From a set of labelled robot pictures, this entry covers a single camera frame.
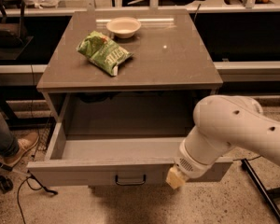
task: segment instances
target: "person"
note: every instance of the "person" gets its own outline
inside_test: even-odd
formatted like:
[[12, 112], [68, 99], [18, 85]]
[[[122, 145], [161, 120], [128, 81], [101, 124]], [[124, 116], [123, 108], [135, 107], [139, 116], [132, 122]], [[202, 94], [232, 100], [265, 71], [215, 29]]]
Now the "person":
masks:
[[17, 139], [0, 113], [0, 156], [6, 165], [15, 166], [22, 156], [37, 144], [38, 138], [37, 132], [31, 132]]

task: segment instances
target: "person's leg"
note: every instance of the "person's leg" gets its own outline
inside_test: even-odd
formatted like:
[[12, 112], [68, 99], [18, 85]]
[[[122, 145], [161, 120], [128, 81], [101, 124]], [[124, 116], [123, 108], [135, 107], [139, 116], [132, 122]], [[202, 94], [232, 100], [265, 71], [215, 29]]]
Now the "person's leg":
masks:
[[9, 157], [15, 155], [18, 151], [18, 140], [11, 133], [0, 113], [0, 155], [2, 157]]

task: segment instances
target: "bowl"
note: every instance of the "bowl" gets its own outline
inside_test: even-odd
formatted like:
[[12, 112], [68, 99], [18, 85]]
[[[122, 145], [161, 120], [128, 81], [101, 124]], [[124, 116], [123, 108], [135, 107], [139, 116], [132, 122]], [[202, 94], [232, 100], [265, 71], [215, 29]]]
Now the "bowl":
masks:
[[119, 38], [130, 38], [141, 27], [141, 22], [135, 18], [116, 18], [106, 24], [106, 28]]

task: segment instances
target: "drawer handle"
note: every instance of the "drawer handle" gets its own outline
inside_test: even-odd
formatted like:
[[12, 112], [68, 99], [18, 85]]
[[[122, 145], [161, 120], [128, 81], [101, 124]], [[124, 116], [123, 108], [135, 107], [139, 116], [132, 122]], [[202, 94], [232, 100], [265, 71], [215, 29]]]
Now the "drawer handle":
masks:
[[128, 183], [128, 182], [119, 182], [119, 176], [116, 175], [115, 176], [115, 183], [119, 186], [140, 186], [140, 185], [144, 185], [147, 182], [147, 176], [143, 175], [143, 180], [141, 182], [133, 182], [133, 183]]

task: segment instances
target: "brown tabletop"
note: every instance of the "brown tabletop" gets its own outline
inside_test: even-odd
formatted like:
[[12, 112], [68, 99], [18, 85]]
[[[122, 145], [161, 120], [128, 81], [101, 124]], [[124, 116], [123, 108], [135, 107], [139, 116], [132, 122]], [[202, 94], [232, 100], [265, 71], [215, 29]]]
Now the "brown tabletop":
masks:
[[[142, 27], [118, 42], [133, 58], [111, 77], [77, 52], [92, 31], [112, 36], [106, 23], [134, 17]], [[222, 80], [186, 10], [76, 12], [38, 83], [44, 92], [217, 89]]]

